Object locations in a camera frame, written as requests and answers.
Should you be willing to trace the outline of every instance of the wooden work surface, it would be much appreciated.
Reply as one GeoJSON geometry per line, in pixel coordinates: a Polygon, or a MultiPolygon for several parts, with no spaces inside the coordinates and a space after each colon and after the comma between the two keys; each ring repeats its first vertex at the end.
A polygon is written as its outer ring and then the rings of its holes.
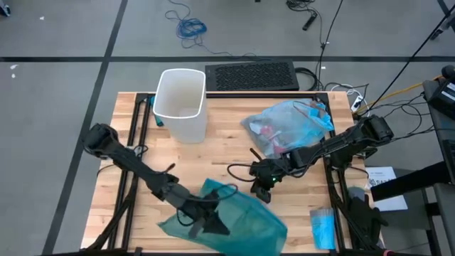
{"type": "MultiPolygon", "coordinates": [[[[127,142],[135,96],[134,92],[119,93],[112,116],[111,126],[119,132],[119,140],[123,144],[127,142]]],[[[336,133],[344,132],[353,125],[346,93],[328,92],[328,96],[336,133]]],[[[283,100],[288,99],[208,98],[209,121],[206,138],[202,144],[180,144],[170,137],[165,127],[157,127],[154,118],[149,118],[146,133],[146,145],[149,150],[145,153],[143,161],[157,171],[164,170],[169,164],[176,163],[176,167],[172,169],[171,173],[179,177],[179,183],[188,188],[191,193],[197,194],[206,178],[212,178],[222,183],[236,183],[240,191],[249,193],[251,183],[235,180],[226,171],[228,164],[250,164],[256,160],[249,148],[253,147],[256,150],[257,148],[248,137],[246,130],[240,125],[240,120],[253,114],[259,114],[262,110],[283,100]]],[[[134,145],[138,143],[141,128],[143,111],[140,113],[134,145]]],[[[101,167],[111,163],[103,161],[101,167]]],[[[360,159],[355,159],[353,165],[364,168],[363,161],[360,159]]],[[[235,169],[234,171],[238,176],[251,178],[247,174],[247,169],[235,169]]],[[[94,242],[111,219],[120,174],[120,169],[115,166],[109,167],[99,174],[82,247],[87,247],[94,242]]],[[[333,179],[337,181],[338,177],[334,175],[333,179]]],[[[366,182],[367,177],[364,173],[355,169],[346,171],[348,187],[364,187],[366,182]]],[[[324,252],[314,247],[309,217],[310,210],[330,207],[321,160],[310,167],[302,178],[285,177],[282,183],[277,183],[272,189],[272,202],[268,207],[288,227],[283,252],[324,252]]],[[[140,180],[129,250],[143,247],[144,252],[212,252],[203,245],[170,237],[156,225],[175,213],[175,208],[151,195],[145,183],[140,180]]],[[[349,246],[347,225],[344,218],[342,219],[344,238],[346,245],[349,246]]],[[[120,223],[119,230],[123,230],[123,223],[120,223]]],[[[122,232],[119,232],[116,247],[119,247],[121,237],[122,232]]]]}

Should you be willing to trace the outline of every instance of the blue plastic bag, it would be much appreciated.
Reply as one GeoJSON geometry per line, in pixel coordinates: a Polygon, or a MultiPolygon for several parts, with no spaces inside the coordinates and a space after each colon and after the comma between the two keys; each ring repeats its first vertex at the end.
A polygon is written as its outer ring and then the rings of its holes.
{"type": "Polygon", "coordinates": [[[316,249],[335,249],[335,218],[333,217],[333,209],[310,210],[310,218],[316,249]]]}
{"type": "Polygon", "coordinates": [[[267,158],[319,142],[334,127],[326,106],[310,99],[287,100],[241,121],[267,158]]]}
{"type": "MultiPolygon", "coordinates": [[[[200,190],[200,196],[221,186],[221,183],[208,178],[200,190]]],[[[232,192],[233,188],[223,186],[218,190],[218,195],[225,197],[232,192]]],[[[208,246],[226,255],[275,256],[282,251],[287,238],[287,227],[256,198],[238,192],[219,202],[217,211],[221,221],[230,230],[229,235],[203,233],[200,230],[196,238],[192,239],[188,235],[191,226],[182,226],[176,215],[158,225],[168,235],[208,246]]],[[[191,222],[182,213],[179,218],[182,223],[191,222]]]]}

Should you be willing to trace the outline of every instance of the white trash can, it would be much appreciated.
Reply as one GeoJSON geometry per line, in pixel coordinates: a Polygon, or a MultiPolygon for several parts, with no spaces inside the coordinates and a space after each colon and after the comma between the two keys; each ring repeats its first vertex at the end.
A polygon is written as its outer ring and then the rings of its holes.
{"type": "Polygon", "coordinates": [[[154,114],[181,143],[201,143],[207,128],[205,73],[175,68],[161,74],[154,114]]]}

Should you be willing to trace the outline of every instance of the green plastic bag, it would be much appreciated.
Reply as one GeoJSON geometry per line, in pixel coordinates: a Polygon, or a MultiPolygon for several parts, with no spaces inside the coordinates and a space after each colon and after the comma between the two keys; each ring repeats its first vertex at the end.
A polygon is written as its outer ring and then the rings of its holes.
{"type": "MultiPolygon", "coordinates": [[[[225,197],[235,191],[217,181],[206,179],[199,196],[218,189],[218,195],[225,197]]],[[[256,198],[238,192],[219,202],[217,207],[221,221],[230,230],[229,235],[217,235],[199,231],[196,238],[189,237],[191,226],[184,227],[173,215],[159,227],[168,235],[183,238],[208,246],[226,255],[279,255],[287,237],[287,227],[256,198]]],[[[191,219],[179,213],[182,223],[191,223],[191,219]]]]}

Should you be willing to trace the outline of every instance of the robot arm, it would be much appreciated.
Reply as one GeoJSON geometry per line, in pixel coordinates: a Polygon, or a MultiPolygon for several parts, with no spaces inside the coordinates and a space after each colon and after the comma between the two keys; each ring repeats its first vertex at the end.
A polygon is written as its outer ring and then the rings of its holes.
{"type": "Polygon", "coordinates": [[[353,156],[368,147],[382,146],[390,142],[393,132],[382,117],[372,115],[330,139],[313,146],[304,146],[281,154],[279,159],[259,159],[253,162],[250,175],[255,177],[251,193],[269,203],[270,189],[276,182],[289,175],[302,177],[308,168],[323,156],[330,156],[332,166],[345,168],[353,156]]]}
{"type": "Polygon", "coordinates": [[[167,171],[158,172],[140,161],[132,149],[121,145],[117,132],[106,124],[96,124],[83,140],[85,150],[96,157],[109,157],[121,169],[133,171],[142,178],[151,193],[161,201],[168,201],[179,209],[194,225],[190,234],[196,234],[201,228],[204,233],[229,235],[230,231],[223,224],[215,209],[218,206],[216,190],[199,198],[178,184],[178,178],[167,171]]]}

